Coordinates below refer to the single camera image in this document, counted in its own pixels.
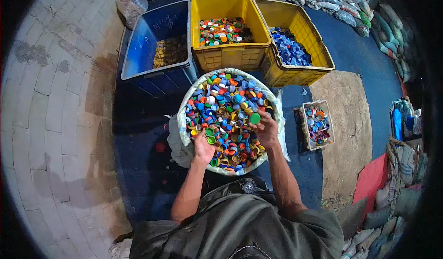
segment pile of bottle caps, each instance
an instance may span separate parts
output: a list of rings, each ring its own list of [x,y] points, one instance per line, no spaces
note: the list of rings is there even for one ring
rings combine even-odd
[[[216,146],[210,164],[237,172],[265,152],[248,126],[260,122],[258,110],[273,117],[267,94],[255,81],[230,73],[213,75],[186,105],[188,136],[194,140],[204,128],[208,143]]]
[[[175,63],[181,63],[188,58],[187,35],[159,40],[152,68],[161,68]]]
[[[242,18],[200,21],[200,47],[253,43],[251,30]]]
[[[301,43],[296,41],[296,36],[289,29],[271,27],[269,29],[277,45],[278,54],[285,65],[311,66],[311,55]]]
[[[309,145],[314,148],[318,145],[331,143],[329,138],[329,122],[328,115],[325,114],[321,107],[310,105],[305,107],[306,123],[309,130]]]

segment olive green shirt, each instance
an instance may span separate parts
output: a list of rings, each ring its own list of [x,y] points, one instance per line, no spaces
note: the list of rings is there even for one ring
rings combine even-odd
[[[304,210],[287,220],[257,195],[232,193],[205,203],[186,226],[140,223],[130,258],[324,259],[339,258],[343,245],[333,211]]]

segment tiled floor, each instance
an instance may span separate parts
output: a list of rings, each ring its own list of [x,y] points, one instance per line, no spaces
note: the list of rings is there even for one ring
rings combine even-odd
[[[111,142],[122,32],[115,0],[36,0],[8,57],[2,175],[48,258],[110,258],[132,229]]]

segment hand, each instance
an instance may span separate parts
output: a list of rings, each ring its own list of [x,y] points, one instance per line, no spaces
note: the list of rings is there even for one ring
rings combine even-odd
[[[205,137],[205,130],[206,129],[203,128],[202,131],[195,138],[194,160],[197,160],[199,163],[206,167],[206,165],[209,164],[214,157],[215,146],[208,144],[208,140]]]
[[[277,122],[275,122],[275,120],[266,112],[258,110],[257,113],[261,117],[260,122],[257,124],[249,123],[248,126],[255,132],[260,144],[266,149],[280,146],[280,142],[277,139]]]

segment red sheet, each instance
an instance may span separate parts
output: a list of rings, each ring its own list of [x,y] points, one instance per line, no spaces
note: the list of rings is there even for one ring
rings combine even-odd
[[[388,181],[388,159],[386,153],[367,164],[358,174],[352,204],[368,197],[364,216],[374,211],[375,194],[385,187]]]

